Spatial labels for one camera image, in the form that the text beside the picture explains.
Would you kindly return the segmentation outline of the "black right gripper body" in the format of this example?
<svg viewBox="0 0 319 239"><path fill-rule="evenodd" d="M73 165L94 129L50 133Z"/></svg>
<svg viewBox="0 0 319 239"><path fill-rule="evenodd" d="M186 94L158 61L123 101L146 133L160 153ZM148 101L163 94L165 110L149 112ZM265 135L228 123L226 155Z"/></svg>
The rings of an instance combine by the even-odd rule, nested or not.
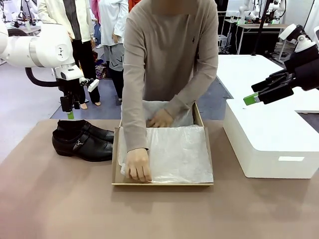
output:
<svg viewBox="0 0 319 239"><path fill-rule="evenodd" d="M291 75L291 88L301 87L304 91L319 88L319 50L312 46L301 52L293 52L284 62Z"/></svg>

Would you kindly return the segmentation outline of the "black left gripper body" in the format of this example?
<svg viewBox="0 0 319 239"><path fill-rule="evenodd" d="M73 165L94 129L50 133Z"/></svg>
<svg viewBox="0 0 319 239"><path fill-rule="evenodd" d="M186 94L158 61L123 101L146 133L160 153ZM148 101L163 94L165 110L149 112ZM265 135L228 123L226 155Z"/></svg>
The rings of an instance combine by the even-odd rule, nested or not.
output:
<svg viewBox="0 0 319 239"><path fill-rule="evenodd" d="M79 79L74 80L64 80L58 79L59 90L63 92L64 96L72 94L75 99L81 99L83 87L80 85Z"/></svg>

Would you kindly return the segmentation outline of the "person's left hand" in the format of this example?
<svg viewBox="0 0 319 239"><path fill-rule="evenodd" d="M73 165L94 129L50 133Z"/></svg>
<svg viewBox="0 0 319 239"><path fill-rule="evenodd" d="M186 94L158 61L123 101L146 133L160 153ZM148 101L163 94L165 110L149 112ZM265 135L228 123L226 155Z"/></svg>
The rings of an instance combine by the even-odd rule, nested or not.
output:
<svg viewBox="0 0 319 239"><path fill-rule="evenodd" d="M170 127L173 124L173 121L174 119L165 109L160 109L147 122L147 127Z"/></svg>

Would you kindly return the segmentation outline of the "person's right hand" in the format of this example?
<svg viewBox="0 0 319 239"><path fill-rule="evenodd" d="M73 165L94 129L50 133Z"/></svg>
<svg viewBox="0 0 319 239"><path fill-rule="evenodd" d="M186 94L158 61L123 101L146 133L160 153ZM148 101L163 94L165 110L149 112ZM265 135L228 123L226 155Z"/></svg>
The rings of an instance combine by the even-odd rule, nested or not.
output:
<svg viewBox="0 0 319 239"><path fill-rule="evenodd" d="M125 176L140 182L151 182L151 170L147 150L138 148L127 153Z"/></svg>

